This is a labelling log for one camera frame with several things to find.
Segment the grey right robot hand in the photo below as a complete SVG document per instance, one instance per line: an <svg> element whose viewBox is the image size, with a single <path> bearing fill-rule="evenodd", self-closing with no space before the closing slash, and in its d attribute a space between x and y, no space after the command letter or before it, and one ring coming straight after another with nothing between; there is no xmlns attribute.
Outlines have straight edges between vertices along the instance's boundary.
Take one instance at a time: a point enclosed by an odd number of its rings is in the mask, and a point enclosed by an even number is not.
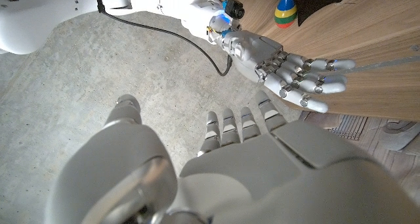
<svg viewBox="0 0 420 224"><path fill-rule="evenodd" d="M328 111L328 105L313 96L345 91L347 78L335 71L356 65L351 59L313 59L288 53L280 43L249 31L229 32L220 45L246 78L287 102L321 113Z"/></svg>

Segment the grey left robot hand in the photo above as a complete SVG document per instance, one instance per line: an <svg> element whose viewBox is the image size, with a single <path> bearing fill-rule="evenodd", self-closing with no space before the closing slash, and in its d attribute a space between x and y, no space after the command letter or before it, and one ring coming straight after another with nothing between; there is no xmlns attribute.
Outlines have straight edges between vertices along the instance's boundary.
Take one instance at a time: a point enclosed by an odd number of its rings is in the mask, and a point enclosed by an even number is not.
<svg viewBox="0 0 420 224"><path fill-rule="evenodd" d="M367 152L319 127L287 122L263 92L261 133L207 115L198 155L176 173L132 95L66 163L46 223L418 223L419 207Z"/></svg>

